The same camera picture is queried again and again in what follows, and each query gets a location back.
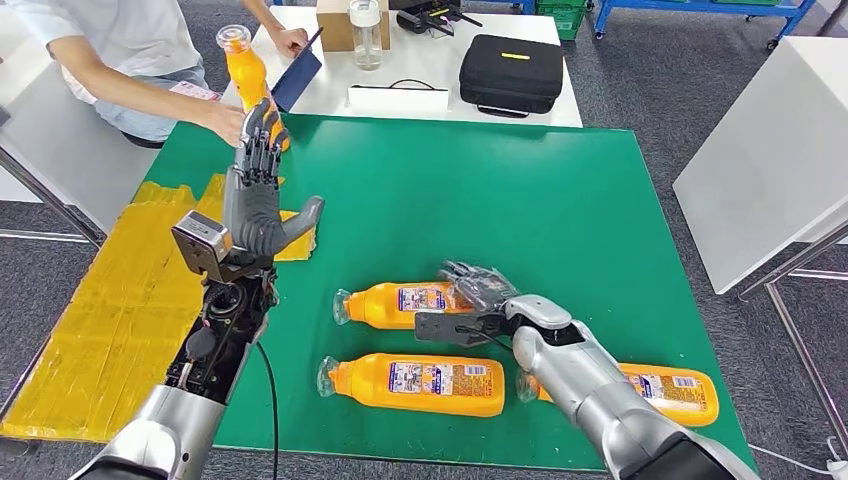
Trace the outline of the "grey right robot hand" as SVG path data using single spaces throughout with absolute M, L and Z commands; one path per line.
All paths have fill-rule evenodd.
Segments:
M 438 275 L 477 311 L 497 311 L 507 300 L 520 295 L 519 290 L 494 268 L 445 260 Z

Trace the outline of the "person's right hand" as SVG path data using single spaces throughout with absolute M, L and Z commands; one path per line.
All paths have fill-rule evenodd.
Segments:
M 207 102 L 199 115 L 198 124 L 212 132 L 227 144 L 241 144 L 242 127 L 246 114 L 238 107 L 218 102 Z

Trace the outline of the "person's left hand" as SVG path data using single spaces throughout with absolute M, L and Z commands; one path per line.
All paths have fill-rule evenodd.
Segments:
M 278 52 L 287 58 L 296 57 L 309 40 L 307 32 L 303 28 L 271 27 L 268 29 L 268 33 Z

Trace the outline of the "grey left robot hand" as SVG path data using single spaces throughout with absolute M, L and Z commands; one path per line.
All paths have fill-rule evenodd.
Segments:
M 310 197 L 289 219 L 280 216 L 278 179 L 285 130 L 274 134 L 280 120 L 276 104 L 262 99 L 246 115 L 233 164 L 226 173 L 222 220 L 235 246 L 273 257 L 315 227 L 325 200 Z

